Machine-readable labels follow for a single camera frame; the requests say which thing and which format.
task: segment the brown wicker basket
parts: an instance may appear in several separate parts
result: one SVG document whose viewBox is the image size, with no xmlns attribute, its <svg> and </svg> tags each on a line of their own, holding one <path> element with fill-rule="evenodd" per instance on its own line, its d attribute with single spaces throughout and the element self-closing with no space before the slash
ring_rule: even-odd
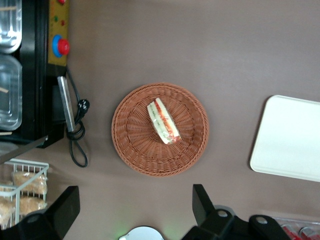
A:
<svg viewBox="0 0 320 240">
<path fill-rule="evenodd" d="M 182 140 L 166 145 L 150 120 L 147 105 L 160 98 Z M 121 159 L 134 170 L 154 177 L 179 174 L 200 158 L 209 137 L 207 113 L 183 87 L 151 83 L 129 93 L 112 120 L 112 140 Z"/>
</svg>

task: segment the red item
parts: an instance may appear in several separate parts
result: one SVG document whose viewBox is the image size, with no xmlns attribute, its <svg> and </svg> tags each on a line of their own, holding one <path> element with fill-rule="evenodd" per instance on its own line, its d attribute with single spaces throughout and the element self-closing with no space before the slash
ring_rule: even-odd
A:
<svg viewBox="0 0 320 240">
<path fill-rule="evenodd" d="M 67 55 L 70 51 L 70 45 L 67 39 L 60 39 L 58 41 L 58 51 L 62 55 Z"/>
<path fill-rule="evenodd" d="M 302 240 L 298 233 L 289 224 L 284 224 L 281 227 L 291 240 Z"/>
<path fill-rule="evenodd" d="M 65 4 L 67 0 L 58 0 L 59 3 Z"/>
<path fill-rule="evenodd" d="M 303 240 L 320 240 L 320 234 L 317 234 L 311 227 L 303 227 L 299 231 Z"/>
</svg>

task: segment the white tray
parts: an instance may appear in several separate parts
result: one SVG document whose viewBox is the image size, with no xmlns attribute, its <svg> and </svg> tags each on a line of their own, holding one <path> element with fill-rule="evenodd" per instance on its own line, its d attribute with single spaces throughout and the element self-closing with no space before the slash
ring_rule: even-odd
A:
<svg viewBox="0 0 320 240">
<path fill-rule="evenodd" d="M 270 97 L 250 166 L 260 173 L 320 182 L 320 102 Z"/>
</svg>

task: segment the yellow panel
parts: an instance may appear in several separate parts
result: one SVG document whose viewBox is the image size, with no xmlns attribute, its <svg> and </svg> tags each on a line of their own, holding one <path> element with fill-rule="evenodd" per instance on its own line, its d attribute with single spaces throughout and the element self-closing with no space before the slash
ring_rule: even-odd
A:
<svg viewBox="0 0 320 240">
<path fill-rule="evenodd" d="M 59 3 L 58 0 L 50 0 L 49 4 L 48 63 L 65 67 L 67 56 L 55 56 L 52 41 L 55 35 L 61 35 L 63 39 L 68 39 L 69 0 L 66 0 L 65 4 Z"/>
</svg>

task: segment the black appliance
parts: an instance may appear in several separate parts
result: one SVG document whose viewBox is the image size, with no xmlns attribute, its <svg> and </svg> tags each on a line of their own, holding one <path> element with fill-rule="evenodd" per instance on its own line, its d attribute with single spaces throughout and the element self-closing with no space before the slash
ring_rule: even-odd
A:
<svg viewBox="0 0 320 240">
<path fill-rule="evenodd" d="M 22 122 L 0 141 L 45 148 L 64 137 L 65 116 L 58 76 L 66 75 L 69 1 L 22 0 L 22 40 L 10 55 L 22 65 Z"/>
</svg>

